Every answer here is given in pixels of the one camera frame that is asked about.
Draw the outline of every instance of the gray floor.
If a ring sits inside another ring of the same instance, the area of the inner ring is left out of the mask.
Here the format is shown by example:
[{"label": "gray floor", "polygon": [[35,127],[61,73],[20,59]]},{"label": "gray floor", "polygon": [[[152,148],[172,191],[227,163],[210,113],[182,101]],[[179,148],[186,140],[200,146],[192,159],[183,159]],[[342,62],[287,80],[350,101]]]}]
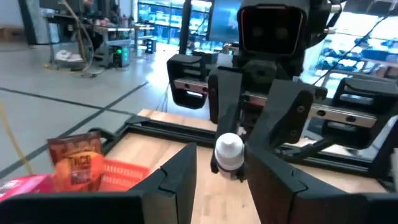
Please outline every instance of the gray floor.
[{"label": "gray floor", "polygon": [[[107,70],[89,79],[46,70],[46,46],[28,49],[0,44],[0,101],[35,173],[53,171],[46,139],[84,133],[93,127],[115,131],[128,119],[126,113],[138,113],[144,108],[162,110],[159,105],[166,97],[168,112],[208,119],[207,104],[200,110],[181,108],[166,90],[166,61],[174,53],[158,49],[156,55],[132,58],[129,70]],[[0,148],[0,180],[27,175],[2,125]]]}]

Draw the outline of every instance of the wooden table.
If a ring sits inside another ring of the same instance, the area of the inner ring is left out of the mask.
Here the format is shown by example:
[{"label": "wooden table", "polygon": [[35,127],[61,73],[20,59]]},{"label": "wooden table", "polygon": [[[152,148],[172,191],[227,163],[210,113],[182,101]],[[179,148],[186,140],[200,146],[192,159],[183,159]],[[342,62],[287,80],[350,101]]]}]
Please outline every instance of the wooden table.
[{"label": "wooden table", "polygon": [[[216,129],[216,125],[210,121],[158,111],[142,110],[139,115],[196,128]],[[108,153],[107,157],[147,166],[153,172],[181,150],[184,145],[180,142],[128,134]],[[197,153],[197,187],[192,223],[260,223],[247,183],[226,180],[220,175],[211,173],[211,149],[198,147]],[[349,193],[385,192],[374,179],[312,167],[294,166]]]}]

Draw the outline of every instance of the computer monitor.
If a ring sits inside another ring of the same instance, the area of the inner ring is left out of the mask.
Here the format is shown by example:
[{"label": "computer monitor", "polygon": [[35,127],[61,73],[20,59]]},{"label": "computer monitor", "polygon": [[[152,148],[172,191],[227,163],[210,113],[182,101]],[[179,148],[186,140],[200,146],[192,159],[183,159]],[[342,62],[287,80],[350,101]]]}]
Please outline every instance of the computer monitor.
[{"label": "computer monitor", "polygon": [[214,0],[210,9],[207,39],[219,42],[239,41],[236,13],[242,0]]}]

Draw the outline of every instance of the red basket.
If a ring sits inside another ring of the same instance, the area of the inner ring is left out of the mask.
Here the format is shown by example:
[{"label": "red basket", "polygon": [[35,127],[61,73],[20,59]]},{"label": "red basket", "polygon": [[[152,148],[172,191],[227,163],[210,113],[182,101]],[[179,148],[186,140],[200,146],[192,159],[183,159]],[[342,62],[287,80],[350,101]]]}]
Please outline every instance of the red basket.
[{"label": "red basket", "polygon": [[111,159],[104,161],[104,176],[99,191],[127,191],[144,180],[149,174],[148,167]]}]

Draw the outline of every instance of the snack bag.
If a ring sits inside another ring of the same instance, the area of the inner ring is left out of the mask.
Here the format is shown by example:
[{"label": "snack bag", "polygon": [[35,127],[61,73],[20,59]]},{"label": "snack bag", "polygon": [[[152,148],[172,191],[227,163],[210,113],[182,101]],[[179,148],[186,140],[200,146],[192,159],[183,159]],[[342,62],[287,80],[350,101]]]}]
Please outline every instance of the snack bag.
[{"label": "snack bag", "polygon": [[97,132],[48,139],[58,191],[97,191],[104,172],[104,156]]}]

